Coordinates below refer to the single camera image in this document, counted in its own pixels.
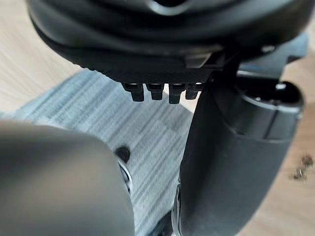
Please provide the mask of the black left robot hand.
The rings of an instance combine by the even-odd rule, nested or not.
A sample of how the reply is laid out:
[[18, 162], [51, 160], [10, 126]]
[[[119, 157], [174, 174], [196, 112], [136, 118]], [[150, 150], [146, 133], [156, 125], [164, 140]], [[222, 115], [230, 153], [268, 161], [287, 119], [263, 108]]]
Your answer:
[[178, 236], [234, 236], [283, 163], [304, 97], [281, 82], [307, 53], [312, 0], [29, 0], [63, 58], [169, 103], [197, 99], [172, 209]]

